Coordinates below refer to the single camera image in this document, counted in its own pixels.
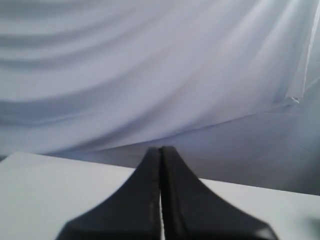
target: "white fabric backdrop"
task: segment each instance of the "white fabric backdrop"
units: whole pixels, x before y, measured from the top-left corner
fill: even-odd
[[[149,141],[301,98],[319,0],[0,5],[8,155]]]

